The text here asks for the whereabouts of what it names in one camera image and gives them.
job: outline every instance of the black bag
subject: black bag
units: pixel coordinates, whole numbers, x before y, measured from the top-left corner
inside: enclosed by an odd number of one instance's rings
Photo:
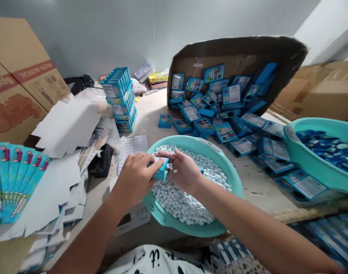
[[[74,83],[74,85],[70,88],[70,91],[74,96],[86,88],[94,87],[94,80],[89,75],[65,78],[64,81],[67,85]]]

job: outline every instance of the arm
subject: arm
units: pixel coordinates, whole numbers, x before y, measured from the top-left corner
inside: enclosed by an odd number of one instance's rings
[[[337,264],[302,235],[273,216],[204,177],[190,156],[160,151],[178,172],[170,176],[195,197],[272,273],[342,273]]]
[[[52,267],[55,273],[96,273],[104,252],[124,214],[151,190],[154,173],[163,160],[147,167],[155,159],[150,154],[129,155],[110,196]]]

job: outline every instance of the white candy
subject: white candy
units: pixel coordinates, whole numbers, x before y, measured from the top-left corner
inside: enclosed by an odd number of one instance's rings
[[[164,150],[170,153],[174,152],[175,145],[162,145],[156,151]],[[191,156],[199,169],[203,169],[203,175],[222,188],[231,192],[231,186],[226,183],[227,177],[222,169],[216,165],[212,159],[201,154],[195,154],[188,150],[178,148],[179,151]],[[168,163],[167,169],[177,173],[177,169],[173,169],[173,163]],[[166,179],[165,181],[157,180],[152,188],[152,193],[159,204],[165,211],[180,222],[187,225],[204,225],[211,224],[215,218],[206,208],[191,195],[179,189],[174,183]]]

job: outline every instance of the white wall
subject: white wall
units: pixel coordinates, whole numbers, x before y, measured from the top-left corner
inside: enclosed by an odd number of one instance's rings
[[[26,18],[63,75],[170,66],[188,43],[294,35],[319,0],[0,0],[0,16]]]
[[[309,50],[303,65],[344,60],[348,56],[348,0],[321,0],[295,38]]]

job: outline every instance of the open cardboard box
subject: open cardboard box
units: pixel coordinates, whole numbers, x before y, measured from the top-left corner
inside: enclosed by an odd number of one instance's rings
[[[188,77],[204,79],[204,69],[223,63],[224,78],[230,78],[231,83],[235,75],[253,76],[262,66],[276,62],[278,64],[276,77],[267,94],[262,97],[267,104],[255,113],[262,115],[289,83],[306,55],[307,49],[304,44],[285,36],[222,38],[189,44],[180,50],[171,62],[167,100],[170,97],[174,73],[185,74],[183,84],[185,86]],[[208,84],[204,84],[201,92],[207,90]],[[189,96],[190,92],[186,91],[186,97]]]

